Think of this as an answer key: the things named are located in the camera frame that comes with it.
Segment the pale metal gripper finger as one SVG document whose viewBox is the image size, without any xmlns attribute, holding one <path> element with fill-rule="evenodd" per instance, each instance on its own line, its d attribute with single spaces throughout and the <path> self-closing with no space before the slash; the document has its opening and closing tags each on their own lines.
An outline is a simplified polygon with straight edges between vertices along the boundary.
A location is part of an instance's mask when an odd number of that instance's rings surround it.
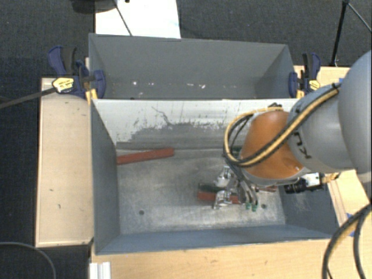
<svg viewBox="0 0 372 279">
<path fill-rule="evenodd" d="M 213 209 L 219 210 L 222 207 L 230 206 L 233 202 L 231 200 L 231 192 L 228 190 L 218 191 L 213 203 Z"/>
<path fill-rule="evenodd" d="M 217 178 L 213 181 L 217 187 L 230 187 L 233 180 L 233 172 L 228 166 L 224 166 Z"/>
</svg>

